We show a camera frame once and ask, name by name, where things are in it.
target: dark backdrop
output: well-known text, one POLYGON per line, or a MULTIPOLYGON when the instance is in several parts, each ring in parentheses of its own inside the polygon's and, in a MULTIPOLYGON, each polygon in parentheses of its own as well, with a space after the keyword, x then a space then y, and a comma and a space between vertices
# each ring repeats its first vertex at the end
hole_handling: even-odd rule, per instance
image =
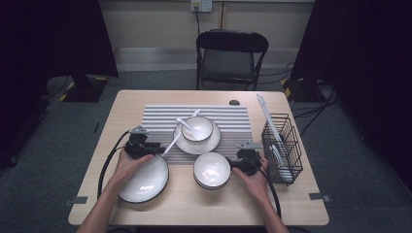
POLYGON ((14 156, 47 102, 49 79, 117 77, 97 0, 0 1, 0 165, 14 156))
POLYGON ((363 138, 412 190, 412 3, 317 0, 292 75, 334 82, 363 138))

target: hand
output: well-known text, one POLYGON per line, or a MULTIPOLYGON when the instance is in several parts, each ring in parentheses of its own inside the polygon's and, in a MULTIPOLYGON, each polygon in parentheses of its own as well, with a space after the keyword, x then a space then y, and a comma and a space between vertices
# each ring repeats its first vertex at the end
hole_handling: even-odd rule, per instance
POLYGON ((128 153, 122 149, 119 155, 118 165, 116 166, 114 178, 119 182, 125 184, 143 164, 151 160, 154 156, 152 154, 146 154, 145 156, 134 159, 128 155, 128 153))
MULTIPOLYGON (((266 171, 269 161, 263 155, 260 155, 260 162, 260 170, 266 171)), ((238 176, 243 181, 249 193, 253 197, 255 197, 257 200, 262 200, 262 198, 268 198, 267 180, 266 177, 260 171, 257 171, 252 176, 244 174, 240 169, 236 167, 233 168, 232 171, 234 174, 236 174, 236 176, 238 176)))

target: chair backrest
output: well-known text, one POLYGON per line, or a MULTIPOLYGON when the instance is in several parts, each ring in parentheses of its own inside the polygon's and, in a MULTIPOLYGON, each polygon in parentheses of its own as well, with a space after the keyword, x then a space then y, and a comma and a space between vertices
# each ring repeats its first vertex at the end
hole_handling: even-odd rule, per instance
POLYGON ((196 40, 197 51, 229 50, 266 53, 269 43, 256 32, 213 29, 201 33, 196 40))

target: black wire basket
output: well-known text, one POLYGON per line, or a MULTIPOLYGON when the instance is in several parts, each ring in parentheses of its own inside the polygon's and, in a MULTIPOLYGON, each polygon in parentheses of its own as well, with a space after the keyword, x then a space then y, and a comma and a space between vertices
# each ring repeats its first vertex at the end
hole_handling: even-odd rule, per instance
POLYGON ((297 141, 296 130, 287 114, 271 114, 281 141, 274 136, 269 123, 266 121, 261 139, 264 155, 269 160, 267 172, 273 183, 294 183, 300 172, 303 171, 300 161, 301 149, 297 141))

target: electrical outlet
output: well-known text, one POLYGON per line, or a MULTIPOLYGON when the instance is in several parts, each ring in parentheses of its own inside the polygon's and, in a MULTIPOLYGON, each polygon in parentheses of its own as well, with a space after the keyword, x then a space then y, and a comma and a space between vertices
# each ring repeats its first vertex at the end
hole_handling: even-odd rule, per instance
POLYGON ((212 12, 212 0, 190 0, 190 10, 196 12, 212 12))
POLYGON ((212 0, 202 0, 202 12, 212 12, 212 0))
POLYGON ((195 7, 197 7, 198 12, 201 12, 202 0, 190 0, 190 10, 192 12, 196 12, 195 7))

